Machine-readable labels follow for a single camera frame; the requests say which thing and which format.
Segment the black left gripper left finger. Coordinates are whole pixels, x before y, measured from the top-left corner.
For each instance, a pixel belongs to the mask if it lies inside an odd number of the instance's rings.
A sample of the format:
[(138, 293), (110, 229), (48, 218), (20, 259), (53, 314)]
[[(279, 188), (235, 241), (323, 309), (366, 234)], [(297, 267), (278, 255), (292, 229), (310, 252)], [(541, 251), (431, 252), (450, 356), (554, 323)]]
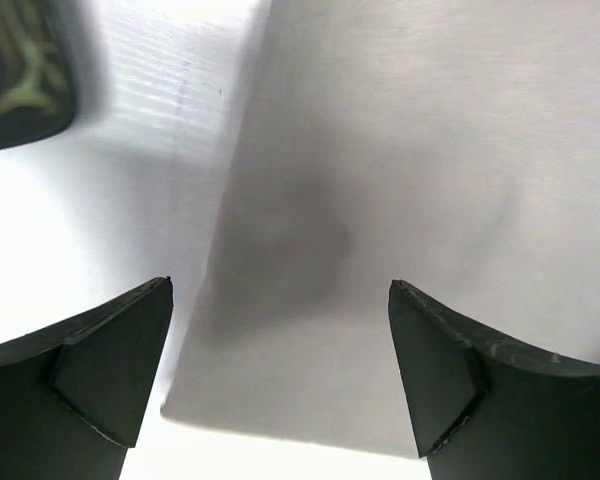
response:
[(0, 480), (119, 478), (173, 311), (157, 277), (0, 344)]

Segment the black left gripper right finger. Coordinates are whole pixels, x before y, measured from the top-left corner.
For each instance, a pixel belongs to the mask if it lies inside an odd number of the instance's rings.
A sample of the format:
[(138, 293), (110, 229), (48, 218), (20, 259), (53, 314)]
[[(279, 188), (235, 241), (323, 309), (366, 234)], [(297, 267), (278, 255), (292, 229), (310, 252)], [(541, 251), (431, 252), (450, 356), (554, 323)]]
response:
[(417, 454), (435, 479), (600, 479), (600, 365), (524, 343), (392, 282)]

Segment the grey cloth placemat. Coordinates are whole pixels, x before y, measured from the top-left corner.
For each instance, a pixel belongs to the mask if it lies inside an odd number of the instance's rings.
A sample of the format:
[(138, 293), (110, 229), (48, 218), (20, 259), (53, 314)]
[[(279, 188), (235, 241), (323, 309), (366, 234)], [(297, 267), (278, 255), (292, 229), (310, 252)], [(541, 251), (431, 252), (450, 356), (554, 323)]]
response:
[(163, 414), (414, 457), (403, 279), (600, 363), (600, 1), (275, 1)]

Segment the black floral square plate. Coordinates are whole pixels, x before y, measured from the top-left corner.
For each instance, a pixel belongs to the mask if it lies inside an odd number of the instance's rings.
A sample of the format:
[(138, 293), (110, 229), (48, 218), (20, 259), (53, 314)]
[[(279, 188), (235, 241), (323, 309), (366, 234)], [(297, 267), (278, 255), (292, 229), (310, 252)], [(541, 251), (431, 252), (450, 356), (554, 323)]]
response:
[(77, 111), (56, 3), (0, 0), (0, 150), (60, 134)]

